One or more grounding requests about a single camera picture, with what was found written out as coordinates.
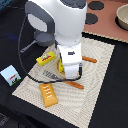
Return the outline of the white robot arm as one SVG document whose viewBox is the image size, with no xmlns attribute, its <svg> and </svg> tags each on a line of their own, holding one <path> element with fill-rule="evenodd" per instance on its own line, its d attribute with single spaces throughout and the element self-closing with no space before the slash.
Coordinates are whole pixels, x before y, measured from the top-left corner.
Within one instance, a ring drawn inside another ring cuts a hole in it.
<svg viewBox="0 0 128 128">
<path fill-rule="evenodd" d="M 86 0 L 28 0 L 25 12 L 35 29 L 54 35 L 66 78 L 76 78 L 82 62 Z"/>
</svg>

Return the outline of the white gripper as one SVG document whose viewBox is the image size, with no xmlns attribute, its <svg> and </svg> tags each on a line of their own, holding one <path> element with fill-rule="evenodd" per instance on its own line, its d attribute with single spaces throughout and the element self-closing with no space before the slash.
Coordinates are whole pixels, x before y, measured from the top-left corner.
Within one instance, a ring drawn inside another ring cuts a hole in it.
<svg viewBox="0 0 128 128">
<path fill-rule="evenodd" d="M 61 55 L 65 77 L 67 79 L 76 78 L 79 71 L 79 65 L 82 63 L 81 44 L 74 46 L 58 45 L 57 49 Z"/>
</svg>

